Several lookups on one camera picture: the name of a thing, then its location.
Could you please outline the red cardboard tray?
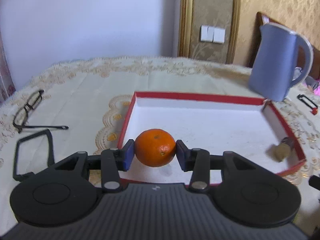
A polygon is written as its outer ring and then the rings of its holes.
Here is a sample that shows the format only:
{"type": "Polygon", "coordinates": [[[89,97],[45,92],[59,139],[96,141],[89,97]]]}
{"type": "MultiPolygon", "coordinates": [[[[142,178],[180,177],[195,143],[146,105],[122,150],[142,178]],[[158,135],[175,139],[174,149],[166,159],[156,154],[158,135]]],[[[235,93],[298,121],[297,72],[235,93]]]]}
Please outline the red cardboard tray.
{"type": "Polygon", "coordinates": [[[212,155],[233,151],[279,176],[295,173],[306,161],[298,142],[283,161],[274,159],[274,148],[294,133],[275,105],[261,98],[135,92],[118,147],[153,128],[167,131],[190,149],[212,155]]]}

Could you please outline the black plastic frame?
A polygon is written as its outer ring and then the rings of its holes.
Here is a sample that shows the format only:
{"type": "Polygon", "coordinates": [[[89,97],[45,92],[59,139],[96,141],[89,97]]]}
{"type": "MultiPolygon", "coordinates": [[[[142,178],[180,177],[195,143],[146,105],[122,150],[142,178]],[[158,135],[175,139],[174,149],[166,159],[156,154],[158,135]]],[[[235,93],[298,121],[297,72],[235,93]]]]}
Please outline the black plastic frame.
{"type": "Polygon", "coordinates": [[[25,181],[53,164],[54,145],[50,130],[44,129],[16,142],[12,171],[15,181],[25,181]]]}
{"type": "Polygon", "coordinates": [[[297,99],[304,103],[307,107],[311,109],[311,113],[313,115],[318,114],[318,105],[315,104],[310,98],[308,98],[305,94],[298,94],[297,99]]]}

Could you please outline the white wall switch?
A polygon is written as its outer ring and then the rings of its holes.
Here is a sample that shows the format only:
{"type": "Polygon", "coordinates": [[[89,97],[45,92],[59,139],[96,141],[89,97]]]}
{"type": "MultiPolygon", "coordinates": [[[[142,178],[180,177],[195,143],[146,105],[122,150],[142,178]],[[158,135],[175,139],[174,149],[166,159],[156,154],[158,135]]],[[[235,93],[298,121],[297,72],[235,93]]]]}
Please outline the white wall switch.
{"type": "Polygon", "coordinates": [[[223,44],[225,42],[226,30],[219,27],[202,25],[200,27],[200,41],[223,44]]]}

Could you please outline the black plastic frame left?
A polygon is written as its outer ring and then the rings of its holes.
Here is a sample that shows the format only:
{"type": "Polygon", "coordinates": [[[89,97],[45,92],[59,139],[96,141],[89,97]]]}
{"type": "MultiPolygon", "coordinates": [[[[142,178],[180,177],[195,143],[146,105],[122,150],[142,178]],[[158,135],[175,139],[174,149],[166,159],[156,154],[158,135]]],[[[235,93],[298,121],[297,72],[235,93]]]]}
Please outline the black plastic frame left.
{"type": "Polygon", "coordinates": [[[53,164],[54,145],[50,130],[44,129],[16,142],[12,171],[15,181],[25,181],[53,164]]]}

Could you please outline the eggplant piece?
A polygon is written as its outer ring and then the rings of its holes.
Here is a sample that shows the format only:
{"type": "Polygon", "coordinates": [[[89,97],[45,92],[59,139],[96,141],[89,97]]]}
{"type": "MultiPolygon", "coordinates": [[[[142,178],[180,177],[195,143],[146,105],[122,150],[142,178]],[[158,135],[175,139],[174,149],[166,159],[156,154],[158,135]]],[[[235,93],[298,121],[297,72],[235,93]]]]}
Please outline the eggplant piece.
{"type": "Polygon", "coordinates": [[[289,157],[294,148],[294,140],[291,137],[285,137],[273,150],[273,156],[278,162],[282,162],[289,157]]]}

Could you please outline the orange mandarin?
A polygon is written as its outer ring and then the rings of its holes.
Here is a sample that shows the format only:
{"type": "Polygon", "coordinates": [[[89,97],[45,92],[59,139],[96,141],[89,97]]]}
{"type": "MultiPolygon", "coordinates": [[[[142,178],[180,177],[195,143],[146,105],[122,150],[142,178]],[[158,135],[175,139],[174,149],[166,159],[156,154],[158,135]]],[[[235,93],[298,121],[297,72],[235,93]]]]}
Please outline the orange mandarin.
{"type": "Polygon", "coordinates": [[[162,129],[148,129],[135,140],[135,156],[148,167],[161,167],[170,163],[176,153],[176,141],[162,129]]]}

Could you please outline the blue electric kettle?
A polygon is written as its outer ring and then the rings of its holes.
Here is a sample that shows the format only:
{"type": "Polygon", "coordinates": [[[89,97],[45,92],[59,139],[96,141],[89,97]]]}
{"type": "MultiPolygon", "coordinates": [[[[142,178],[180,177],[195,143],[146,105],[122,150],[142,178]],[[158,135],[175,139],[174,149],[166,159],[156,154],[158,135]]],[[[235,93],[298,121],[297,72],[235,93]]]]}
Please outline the blue electric kettle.
{"type": "Polygon", "coordinates": [[[277,23],[260,26],[261,42],[251,75],[249,88],[261,96],[283,101],[291,87],[301,83],[313,64],[313,47],[302,35],[277,23]],[[294,79],[299,48],[304,50],[303,71],[294,79]]]}

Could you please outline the floral tablecloth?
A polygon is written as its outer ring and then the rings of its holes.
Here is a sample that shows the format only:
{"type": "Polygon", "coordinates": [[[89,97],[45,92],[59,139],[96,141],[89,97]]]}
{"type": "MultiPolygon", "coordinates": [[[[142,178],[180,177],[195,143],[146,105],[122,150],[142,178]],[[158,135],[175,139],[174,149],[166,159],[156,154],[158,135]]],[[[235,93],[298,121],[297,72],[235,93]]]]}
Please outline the floral tablecloth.
{"type": "MultiPolygon", "coordinates": [[[[172,91],[260,98],[247,82],[251,69],[185,58],[118,57],[55,64],[1,104],[1,235],[17,224],[9,196],[18,182],[12,178],[16,142],[34,131],[18,133],[12,121],[29,96],[44,90],[43,101],[30,115],[29,125],[67,125],[53,130],[55,160],[76,151],[99,154],[117,145],[122,122],[135,91],[172,91]]],[[[306,94],[319,105],[319,97],[303,85],[290,89],[277,109],[293,129],[306,155],[306,163],[285,177],[298,186],[302,205],[295,223],[307,234],[319,228],[319,191],[308,184],[319,176],[319,115],[297,100],[306,94]]]]}

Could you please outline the black eyeglasses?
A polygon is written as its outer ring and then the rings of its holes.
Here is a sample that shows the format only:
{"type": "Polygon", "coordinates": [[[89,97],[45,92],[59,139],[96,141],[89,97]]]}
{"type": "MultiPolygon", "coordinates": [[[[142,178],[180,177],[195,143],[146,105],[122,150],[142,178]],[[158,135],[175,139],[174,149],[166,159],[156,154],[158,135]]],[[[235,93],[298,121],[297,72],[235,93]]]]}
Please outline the black eyeglasses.
{"type": "Polygon", "coordinates": [[[66,125],[62,126],[49,126],[49,125],[29,125],[28,120],[30,115],[37,109],[40,103],[43,101],[44,90],[39,89],[33,92],[26,103],[16,112],[14,119],[12,121],[13,127],[18,133],[22,133],[25,129],[57,129],[57,130],[68,130],[69,127],[66,125]]]}

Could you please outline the pink curtain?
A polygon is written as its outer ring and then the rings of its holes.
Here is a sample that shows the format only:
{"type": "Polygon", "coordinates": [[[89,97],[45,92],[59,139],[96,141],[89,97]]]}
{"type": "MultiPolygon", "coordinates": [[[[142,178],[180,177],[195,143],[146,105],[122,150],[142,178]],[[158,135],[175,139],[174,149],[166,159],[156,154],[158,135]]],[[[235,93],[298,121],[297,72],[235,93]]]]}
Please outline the pink curtain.
{"type": "Polygon", "coordinates": [[[0,98],[3,103],[16,91],[13,83],[7,59],[5,56],[2,36],[0,35],[0,98]]]}

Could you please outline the black plastic frame right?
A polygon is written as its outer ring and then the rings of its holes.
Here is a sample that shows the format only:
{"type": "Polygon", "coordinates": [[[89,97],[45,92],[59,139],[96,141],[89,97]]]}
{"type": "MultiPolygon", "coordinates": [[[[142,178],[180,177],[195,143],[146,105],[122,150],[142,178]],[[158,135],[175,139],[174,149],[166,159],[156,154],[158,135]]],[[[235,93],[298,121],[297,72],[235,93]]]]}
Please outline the black plastic frame right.
{"type": "Polygon", "coordinates": [[[310,98],[308,98],[305,94],[298,94],[297,99],[304,103],[307,107],[311,109],[311,113],[313,115],[318,114],[318,105],[315,104],[310,98]]]}

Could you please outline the gold picture frame moulding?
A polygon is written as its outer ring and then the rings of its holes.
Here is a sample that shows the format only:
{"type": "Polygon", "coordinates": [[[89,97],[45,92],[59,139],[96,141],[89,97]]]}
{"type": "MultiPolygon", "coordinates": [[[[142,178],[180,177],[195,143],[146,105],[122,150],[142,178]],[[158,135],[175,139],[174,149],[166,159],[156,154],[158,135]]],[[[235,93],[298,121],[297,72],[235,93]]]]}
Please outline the gold picture frame moulding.
{"type": "Polygon", "coordinates": [[[241,0],[180,0],[177,52],[174,55],[233,63],[241,0]],[[201,27],[225,30],[224,42],[201,41],[201,27]]]}

